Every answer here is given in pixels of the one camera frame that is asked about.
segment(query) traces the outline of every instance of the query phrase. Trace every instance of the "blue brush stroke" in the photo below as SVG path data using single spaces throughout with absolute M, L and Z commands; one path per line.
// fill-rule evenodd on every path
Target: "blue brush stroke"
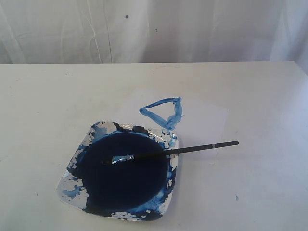
M 74 199 L 76 195 L 80 195 L 80 191 L 82 190 L 83 186 L 77 186 L 76 184 L 74 185 L 73 190 L 63 190 L 62 192 L 67 195 L 68 197 Z
M 151 118 L 154 122 L 156 122 L 158 125 L 162 126 L 163 128 L 167 130 L 174 130 L 176 124 L 180 122 L 182 118 L 183 109 L 180 103 L 181 100 L 182 100 L 181 97 L 159 100 L 159 101 L 154 102 L 153 104 L 140 108 L 139 111 L 141 114 Z M 156 107 L 161 104 L 168 103 L 168 102 L 173 102 L 174 104 L 174 115 L 169 116 L 167 121 L 165 121 L 162 117 L 155 114 L 154 112 L 150 112 L 147 110 L 147 108 Z

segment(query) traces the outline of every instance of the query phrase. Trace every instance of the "square plate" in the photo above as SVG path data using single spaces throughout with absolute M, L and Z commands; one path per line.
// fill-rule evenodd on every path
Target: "square plate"
M 124 219 L 156 220 L 167 210 L 174 188 L 178 155 L 102 165 L 102 156 L 179 147 L 164 129 L 115 122 L 93 124 L 57 187 L 61 200 L 88 213 Z

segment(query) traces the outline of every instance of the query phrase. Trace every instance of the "sheet of paper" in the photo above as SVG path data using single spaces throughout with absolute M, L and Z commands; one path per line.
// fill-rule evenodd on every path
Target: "sheet of paper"
M 113 120 L 119 123 L 161 128 L 150 118 L 142 115 L 139 109 L 158 100 L 171 97 L 181 96 L 173 96 L 168 93 L 161 94 L 148 90 L 136 91 L 124 102 L 123 106 L 114 115 Z M 181 105 L 183 117 L 174 129 L 179 138 L 179 147 L 221 142 L 221 136 L 228 116 L 227 109 L 186 98 L 182 98 Z M 155 112 L 162 118 L 167 119 L 170 115 L 174 114 L 174 106 L 172 103 L 166 103 L 150 108 L 149 111 Z M 213 155 L 217 153 L 217 150 L 206 150 L 206 152 L 207 155 Z M 187 155 L 190 158 L 203 159 L 204 151 L 185 154 L 183 158 L 186 158 Z

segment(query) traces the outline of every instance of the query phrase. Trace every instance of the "white table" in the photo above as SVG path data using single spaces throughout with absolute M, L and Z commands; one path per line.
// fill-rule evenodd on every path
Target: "white table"
M 157 221 L 61 203 L 55 188 L 89 125 L 144 88 L 228 108 L 223 140 L 240 146 L 215 165 L 183 161 Z M 0 107 L 1 231 L 308 228 L 308 78 L 294 62 L 0 65 Z

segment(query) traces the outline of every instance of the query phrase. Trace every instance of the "white curtain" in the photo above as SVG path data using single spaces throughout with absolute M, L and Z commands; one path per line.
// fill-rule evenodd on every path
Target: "white curtain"
M 0 63 L 295 60 L 308 0 L 0 0 Z

